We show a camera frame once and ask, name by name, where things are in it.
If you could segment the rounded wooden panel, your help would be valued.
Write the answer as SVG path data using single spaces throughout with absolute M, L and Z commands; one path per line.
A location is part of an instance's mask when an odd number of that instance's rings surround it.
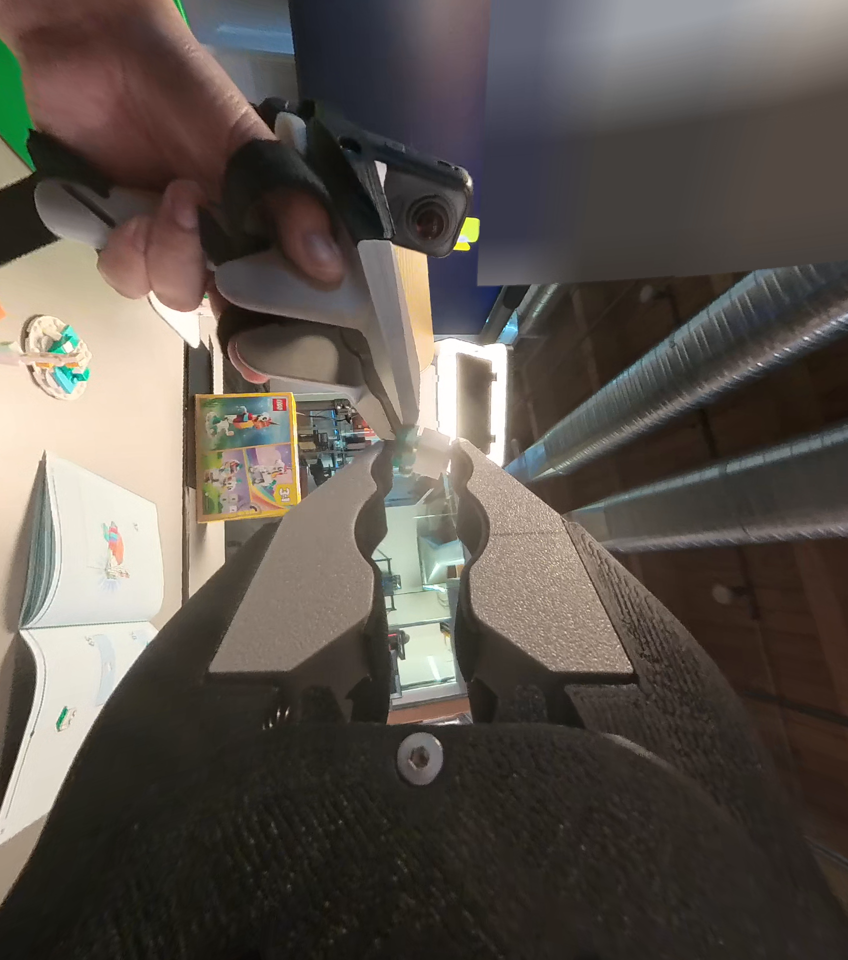
M 403 246 L 393 246 L 392 249 L 404 289 L 419 369 L 423 372 L 432 365 L 435 355 L 429 258 Z

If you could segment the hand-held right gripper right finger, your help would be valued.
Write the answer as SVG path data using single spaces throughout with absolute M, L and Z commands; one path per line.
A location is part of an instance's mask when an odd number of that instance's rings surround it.
M 578 724 L 571 692 L 634 665 L 562 517 L 468 440 L 453 443 L 464 547 L 454 652 L 477 724 Z

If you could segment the small green white lego assembly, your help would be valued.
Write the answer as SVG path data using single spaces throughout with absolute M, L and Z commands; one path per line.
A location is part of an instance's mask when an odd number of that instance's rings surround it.
M 419 425 L 400 428 L 394 440 L 392 462 L 402 475 L 440 479 L 450 460 L 451 439 L 440 431 Z

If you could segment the round white teal lego model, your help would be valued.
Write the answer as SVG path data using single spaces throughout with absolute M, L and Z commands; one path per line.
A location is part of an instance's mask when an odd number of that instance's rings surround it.
M 22 328 L 22 361 L 31 381 L 45 396 L 73 402 L 87 389 L 92 353 L 70 323 L 34 315 Z

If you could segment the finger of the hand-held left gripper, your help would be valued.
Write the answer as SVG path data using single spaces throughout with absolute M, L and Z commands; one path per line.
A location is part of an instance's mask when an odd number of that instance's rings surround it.
M 229 305 L 255 316 L 237 334 L 241 362 L 295 393 L 352 402 L 385 441 L 395 435 L 373 366 L 379 336 L 358 253 L 347 254 L 343 281 L 325 290 L 291 270 L 279 253 L 257 253 L 220 265 L 216 286 Z
M 385 240 L 364 240 L 358 242 L 357 253 L 373 308 L 369 331 L 380 340 L 372 349 L 373 367 L 396 435 L 400 428 L 418 424 L 421 370 L 393 246 Z

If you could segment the person's left hand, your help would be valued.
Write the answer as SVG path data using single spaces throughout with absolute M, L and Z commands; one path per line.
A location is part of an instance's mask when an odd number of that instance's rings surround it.
M 116 186 L 160 195 L 116 227 L 97 269 L 120 296 L 191 312 L 214 288 L 199 210 L 227 163 L 276 136 L 196 40 L 174 2 L 0 1 L 0 40 L 21 68 L 34 127 Z

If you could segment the yellow lego set box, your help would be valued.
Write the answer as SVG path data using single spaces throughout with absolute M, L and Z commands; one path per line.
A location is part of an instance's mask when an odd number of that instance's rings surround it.
M 300 503 L 290 392 L 197 394 L 193 428 L 198 523 L 279 519 Z

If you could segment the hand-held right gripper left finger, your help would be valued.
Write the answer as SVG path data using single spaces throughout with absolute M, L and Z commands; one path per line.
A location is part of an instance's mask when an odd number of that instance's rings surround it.
M 294 719 L 324 690 L 351 722 L 386 722 L 393 665 L 382 573 L 391 442 L 360 452 L 290 510 L 267 546 L 209 667 L 259 681 Z

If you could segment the silver spiral ceiling duct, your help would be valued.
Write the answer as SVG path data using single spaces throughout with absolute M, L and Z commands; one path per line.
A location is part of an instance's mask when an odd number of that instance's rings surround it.
M 848 539 L 848 422 L 571 510 L 623 554 Z
M 848 260 L 754 270 L 552 426 L 505 470 L 574 474 L 848 334 Z

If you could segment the instruction booklet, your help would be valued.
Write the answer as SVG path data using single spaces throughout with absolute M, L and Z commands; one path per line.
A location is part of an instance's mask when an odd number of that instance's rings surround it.
M 0 800 L 0 846 L 45 816 L 84 740 L 157 629 L 164 563 L 155 504 L 46 452 L 18 635 L 29 712 Z

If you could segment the studio light panel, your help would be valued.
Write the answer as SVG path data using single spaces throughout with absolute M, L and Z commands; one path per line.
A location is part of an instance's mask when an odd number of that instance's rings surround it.
M 467 440 L 502 467 L 508 452 L 511 349 L 500 342 L 437 342 L 434 354 L 437 430 Z

